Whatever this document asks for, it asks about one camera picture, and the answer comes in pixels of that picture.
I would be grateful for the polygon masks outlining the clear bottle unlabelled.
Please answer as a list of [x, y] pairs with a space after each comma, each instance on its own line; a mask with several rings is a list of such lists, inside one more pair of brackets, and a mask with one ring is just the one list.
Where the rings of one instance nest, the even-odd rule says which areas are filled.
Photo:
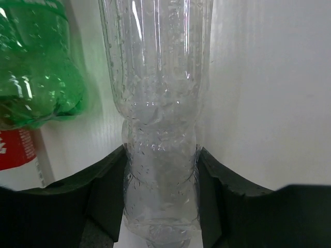
[[113, 101], [123, 117], [124, 222], [149, 247], [201, 233], [201, 114], [212, 1], [100, 1]]

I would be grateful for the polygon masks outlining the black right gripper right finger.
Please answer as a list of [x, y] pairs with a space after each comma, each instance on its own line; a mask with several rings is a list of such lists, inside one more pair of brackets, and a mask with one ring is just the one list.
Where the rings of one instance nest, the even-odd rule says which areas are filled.
[[292, 184], [273, 191], [206, 149], [197, 166], [204, 247], [330, 247], [330, 186]]

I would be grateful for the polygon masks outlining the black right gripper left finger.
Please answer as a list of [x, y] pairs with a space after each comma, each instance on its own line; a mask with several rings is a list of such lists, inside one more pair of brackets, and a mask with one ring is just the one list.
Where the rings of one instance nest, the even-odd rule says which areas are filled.
[[80, 247], [119, 239], [123, 146], [88, 168], [46, 188], [1, 188], [1, 247]]

